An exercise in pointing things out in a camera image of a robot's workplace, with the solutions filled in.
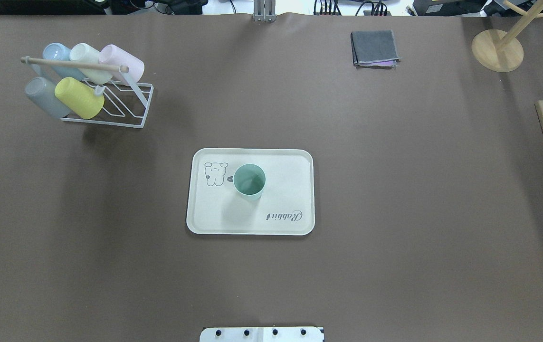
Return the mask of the green cup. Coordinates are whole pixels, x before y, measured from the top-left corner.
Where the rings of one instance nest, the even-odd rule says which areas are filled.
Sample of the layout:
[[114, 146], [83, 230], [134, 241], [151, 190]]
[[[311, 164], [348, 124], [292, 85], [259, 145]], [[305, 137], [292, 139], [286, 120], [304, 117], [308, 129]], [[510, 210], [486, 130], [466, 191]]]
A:
[[243, 164], [235, 171], [233, 184], [244, 199], [257, 200], [262, 196], [267, 183], [266, 174], [256, 164]]

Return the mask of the pink cup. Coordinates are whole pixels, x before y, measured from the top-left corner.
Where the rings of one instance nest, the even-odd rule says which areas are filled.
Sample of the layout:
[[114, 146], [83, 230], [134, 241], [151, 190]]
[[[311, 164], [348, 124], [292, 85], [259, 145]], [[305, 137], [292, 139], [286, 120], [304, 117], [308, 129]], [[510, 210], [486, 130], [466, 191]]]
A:
[[103, 47], [98, 56], [98, 62], [104, 65], [128, 67], [128, 75], [130, 75], [135, 82], [141, 80], [145, 69], [144, 62], [141, 59], [116, 45], [107, 45]]

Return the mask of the wooden mug tree stand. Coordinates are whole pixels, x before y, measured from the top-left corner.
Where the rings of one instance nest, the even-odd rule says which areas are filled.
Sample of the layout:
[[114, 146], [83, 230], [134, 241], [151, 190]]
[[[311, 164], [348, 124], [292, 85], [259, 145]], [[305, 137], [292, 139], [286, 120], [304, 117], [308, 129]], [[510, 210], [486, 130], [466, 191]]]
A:
[[534, 19], [543, 18], [543, 0], [537, 0], [525, 11], [508, 0], [503, 2], [509, 9], [521, 14], [518, 22], [504, 32], [499, 29], [488, 29], [478, 33], [471, 42], [471, 50], [476, 60], [484, 67], [495, 72], [510, 72], [523, 62], [524, 50], [517, 40], [517, 35]]

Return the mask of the grey folded cloth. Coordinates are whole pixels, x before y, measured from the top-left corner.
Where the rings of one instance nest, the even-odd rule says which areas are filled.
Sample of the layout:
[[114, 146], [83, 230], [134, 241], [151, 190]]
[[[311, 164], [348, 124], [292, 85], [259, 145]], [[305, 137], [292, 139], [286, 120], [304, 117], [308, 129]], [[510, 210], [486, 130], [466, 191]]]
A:
[[393, 68], [401, 59], [392, 30], [354, 31], [350, 41], [356, 67]]

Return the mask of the yellow cup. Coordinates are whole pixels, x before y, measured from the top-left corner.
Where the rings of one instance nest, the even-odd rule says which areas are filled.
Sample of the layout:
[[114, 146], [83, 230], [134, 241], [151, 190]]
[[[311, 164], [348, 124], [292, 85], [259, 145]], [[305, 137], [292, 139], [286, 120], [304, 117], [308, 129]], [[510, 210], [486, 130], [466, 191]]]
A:
[[82, 119], [92, 119], [102, 110], [105, 98], [95, 95], [95, 89], [67, 76], [60, 80], [54, 90], [54, 95]]

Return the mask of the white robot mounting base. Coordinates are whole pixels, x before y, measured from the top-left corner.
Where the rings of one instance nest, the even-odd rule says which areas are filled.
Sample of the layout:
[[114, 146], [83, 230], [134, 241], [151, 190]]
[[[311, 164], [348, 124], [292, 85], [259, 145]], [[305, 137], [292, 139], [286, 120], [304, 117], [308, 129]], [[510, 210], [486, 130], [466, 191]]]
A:
[[324, 342], [323, 327], [209, 327], [202, 330], [200, 342]]

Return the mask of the cream rabbit tray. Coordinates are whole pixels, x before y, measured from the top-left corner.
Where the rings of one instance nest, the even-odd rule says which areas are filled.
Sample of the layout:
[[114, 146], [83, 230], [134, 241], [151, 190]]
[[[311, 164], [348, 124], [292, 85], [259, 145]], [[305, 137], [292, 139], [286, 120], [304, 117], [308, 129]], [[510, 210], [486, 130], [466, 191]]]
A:
[[[262, 168], [262, 196], [234, 186], [242, 165]], [[198, 150], [192, 160], [187, 227], [196, 234], [304, 236], [315, 226], [314, 162], [300, 149]]]

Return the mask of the blue cup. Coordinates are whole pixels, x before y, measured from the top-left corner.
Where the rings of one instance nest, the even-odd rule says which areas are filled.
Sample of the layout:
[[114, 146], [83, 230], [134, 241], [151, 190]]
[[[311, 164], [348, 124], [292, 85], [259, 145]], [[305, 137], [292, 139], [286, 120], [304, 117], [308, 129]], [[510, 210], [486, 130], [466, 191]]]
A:
[[[65, 45], [54, 42], [43, 48], [42, 56], [46, 60], [70, 61], [70, 52], [71, 50]], [[86, 78], [86, 76], [78, 68], [52, 66], [52, 69], [56, 71], [61, 78], [70, 76], [78, 81], [82, 81]]]

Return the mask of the aluminium frame post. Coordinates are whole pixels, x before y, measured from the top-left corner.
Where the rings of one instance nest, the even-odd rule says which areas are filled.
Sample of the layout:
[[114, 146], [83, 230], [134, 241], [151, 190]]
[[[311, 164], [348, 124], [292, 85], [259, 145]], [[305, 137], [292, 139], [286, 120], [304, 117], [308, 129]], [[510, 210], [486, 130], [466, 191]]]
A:
[[275, 0], [253, 1], [253, 20], [255, 22], [274, 22], [276, 18]]

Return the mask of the cream cup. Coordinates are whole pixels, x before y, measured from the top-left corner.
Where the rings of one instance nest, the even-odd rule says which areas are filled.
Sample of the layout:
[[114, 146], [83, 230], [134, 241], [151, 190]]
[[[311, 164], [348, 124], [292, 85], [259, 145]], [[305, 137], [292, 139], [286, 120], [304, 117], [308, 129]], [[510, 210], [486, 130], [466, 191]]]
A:
[[[98, 64], [100, 52], [86, 43], [79, 43], [71, 48], [69, 60], [78, 63]], [[113, 75], [108, 71], [78, 68], [91, 82], [101, 85], [110, 81]]]

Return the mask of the grey cup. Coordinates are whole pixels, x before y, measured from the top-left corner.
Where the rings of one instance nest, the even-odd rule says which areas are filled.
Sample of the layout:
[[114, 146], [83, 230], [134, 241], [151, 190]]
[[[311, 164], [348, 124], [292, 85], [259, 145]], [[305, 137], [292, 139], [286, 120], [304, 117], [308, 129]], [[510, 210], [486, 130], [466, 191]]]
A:
[[51, 117], [61, 119], [67, 117], [71, 113], [71, 109], [57, 99], [55, 90], [56, 84], [43, 76], [32, 78], [24, 88], [24, 92], [31, 102]]

